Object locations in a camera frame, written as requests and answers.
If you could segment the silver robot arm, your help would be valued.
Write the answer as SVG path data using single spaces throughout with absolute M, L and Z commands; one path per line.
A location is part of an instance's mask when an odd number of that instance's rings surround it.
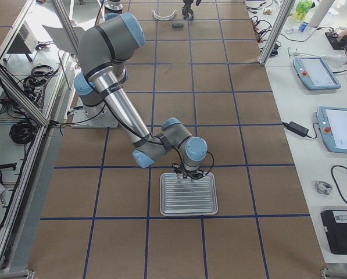
M 193 136 L 175 117 L 167 119 L 161 133 L 153 136 L 120 83 L 124 62 L 144 44 L 141 25 L 129 12 L 115 14 L 88 29 L 78 45 L 84 78 L 124 128 L 135 148 L 133 157 L 141 168 L 153 165 L 175 150 L 180 157 L 179 164 L 173 165 L 176 173 L 201 179 L 206 175 L 200 165 L 208 153 L 207 142 Z

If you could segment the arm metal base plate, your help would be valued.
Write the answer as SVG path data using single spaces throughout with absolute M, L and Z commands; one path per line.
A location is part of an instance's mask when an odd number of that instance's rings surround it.
M 104 102 L 89 107 L 78 99 L 77 106 L 80 108 L 74 111 L 72 128 L 117 128 L 119 124 Z

